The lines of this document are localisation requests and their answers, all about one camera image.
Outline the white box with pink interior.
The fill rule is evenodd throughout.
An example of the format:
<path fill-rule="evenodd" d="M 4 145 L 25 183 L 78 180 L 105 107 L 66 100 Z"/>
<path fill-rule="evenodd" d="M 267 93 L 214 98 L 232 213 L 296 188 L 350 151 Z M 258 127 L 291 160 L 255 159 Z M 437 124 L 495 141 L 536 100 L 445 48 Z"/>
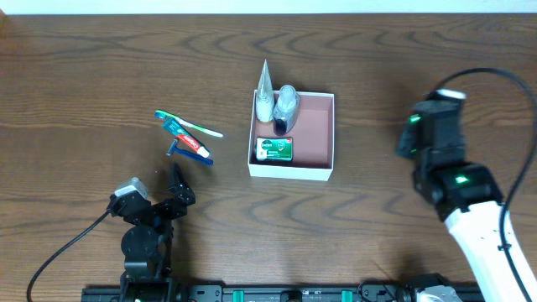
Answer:
<path fill-rule="evenodd" d="M 292 180 L 330 179 L 334 166 L 335 96 L 330 93 L 298 93 L 300 106 L 295 125 L 286 133 L 292 139 L 293 156 L 289 162 L 259 161 L 256 158 L 258 138 L 273 138 L 274 126 L 262 123 L 252 109 L 248 145 L 248 170 L 252 177 Z"/>

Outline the Colgate toothpaste tube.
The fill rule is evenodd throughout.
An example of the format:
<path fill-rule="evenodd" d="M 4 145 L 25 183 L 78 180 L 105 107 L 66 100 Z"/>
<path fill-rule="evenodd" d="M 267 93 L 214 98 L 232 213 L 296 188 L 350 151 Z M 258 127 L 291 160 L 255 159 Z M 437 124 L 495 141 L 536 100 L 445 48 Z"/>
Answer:
<path fill-rule="evenodd" d="M 185 130 L 175 119 L 168 118 L 162 125 L 162 128 L 173 136 L 185 143 L 195 154 L 208 158 L 209 150 L 198 141 L 192 134 Z"/>

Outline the green and white toothbrush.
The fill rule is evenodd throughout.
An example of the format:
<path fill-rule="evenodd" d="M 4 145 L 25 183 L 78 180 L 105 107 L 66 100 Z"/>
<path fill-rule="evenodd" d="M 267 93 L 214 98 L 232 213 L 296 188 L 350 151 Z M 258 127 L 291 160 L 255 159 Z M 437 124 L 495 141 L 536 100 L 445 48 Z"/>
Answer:
<path fill-rule="evenodd" d="M 223 138 L 224 137 L 223 133 L 220 133 L 218 131 L 215 131 L 215 130 L 212 130 L 212 129 L 209 129 L 209 128 L 204 128 L 204 127 L 202 127 L 200 125 L 197 125 L 197 124 L 194 124 L 192 122 L 188 122 L 185 119 L 179 117 L 178 115 L 175 115 L 175 114 L 167 112 L 167 111 L 156 110 L 155 113 L 154 113 L 154 116 L 157 117 L 157 118 L 163 119 L 163 120 L 165 120 L 167 118 L 173 118 L 181 126 L 185 126 L 187 128 L 193 128 L 193 129 L 195 129 L 195 130 L 197 130 L 199 132 L 205 133 L 205 134 L 210 135 L 212 137 L 216 137 L 216 138 Z"/>

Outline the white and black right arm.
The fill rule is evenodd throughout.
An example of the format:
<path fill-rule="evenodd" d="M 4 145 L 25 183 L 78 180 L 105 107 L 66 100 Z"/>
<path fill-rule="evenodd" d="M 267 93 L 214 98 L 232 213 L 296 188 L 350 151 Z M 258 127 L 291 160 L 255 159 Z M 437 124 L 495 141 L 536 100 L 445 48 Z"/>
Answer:
<path fill-rule="evenodd" d="M 398 154 L 414 160 L 414 187 L 434 205 L 469 262 L 486 301 L 536 299 L 536 278 L 508 217 L 492 173 L 465 159 L 462 104 L 425 101 L 414 106 Z"/>

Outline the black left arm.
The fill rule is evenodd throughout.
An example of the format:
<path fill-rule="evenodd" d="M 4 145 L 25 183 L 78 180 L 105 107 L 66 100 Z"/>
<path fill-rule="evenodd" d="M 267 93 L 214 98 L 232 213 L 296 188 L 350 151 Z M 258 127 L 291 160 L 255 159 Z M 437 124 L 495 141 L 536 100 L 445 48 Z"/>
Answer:
<path fill-rule="evenodd" d="M 171 197 L 153 204 L 147 187 L 134 177 L 110 196 L 110 215 L 120 216 L 133 226 L 121 241 L 125 272 L 120 301 L 188 300 L 185 286 L 171 276 L 173 221 L 187 214 L 196 196 L 178 164 L 172 166 L 167 191 Z"/>

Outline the blue disposable razor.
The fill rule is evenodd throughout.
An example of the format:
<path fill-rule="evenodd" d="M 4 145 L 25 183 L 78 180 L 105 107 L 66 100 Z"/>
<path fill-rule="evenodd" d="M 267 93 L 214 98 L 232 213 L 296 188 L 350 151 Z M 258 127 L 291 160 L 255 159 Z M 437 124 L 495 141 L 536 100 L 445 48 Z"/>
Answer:
<path fill-rule="evenodd" d="M 193 159 L 197 162 L 200 162 L 202 164 L 205 164 L 205 165 L 208 165 L 208 166 L 212 166 L 213 165 L 213 161 L 211 159 L 208 159 L 208 158 L 204 158 L 203 156 L 199 155 L 199 154 L 194 154 L 186 149 L 182 149 L 182 148 L 179 148 L 178 147 L 178 142 L 179 140 L 178 139 L 174 139 L 167 151 L 167 155 L 168 156 L 171 156 L 173 154 L 179 154 L 181 156 L 184 156 L 186 158 L 189 158 L 189 159 Z"/>

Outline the green Dettol soap bar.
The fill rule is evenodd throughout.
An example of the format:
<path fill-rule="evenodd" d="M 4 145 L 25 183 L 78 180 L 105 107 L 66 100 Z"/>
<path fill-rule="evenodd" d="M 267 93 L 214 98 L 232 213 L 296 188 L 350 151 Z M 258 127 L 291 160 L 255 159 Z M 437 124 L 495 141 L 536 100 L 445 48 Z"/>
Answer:
<path fill-rule="evenodd" d="M 255 147 L 258 161 L 290 162 L 293 158 L 292 138 L 257 138 Z"/>

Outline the blue liquid foam pump bottle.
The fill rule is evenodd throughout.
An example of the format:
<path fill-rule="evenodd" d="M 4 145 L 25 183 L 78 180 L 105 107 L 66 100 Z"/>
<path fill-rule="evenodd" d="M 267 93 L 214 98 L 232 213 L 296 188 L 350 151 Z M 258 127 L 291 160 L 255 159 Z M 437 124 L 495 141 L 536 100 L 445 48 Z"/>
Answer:
<path fill-rule="evenodd" d="M 300 106 L 300 96 L 291 85 L 282 86 L 274 107 L 274 132 L 278 136 L 288 133 L 295 125 Z"/>

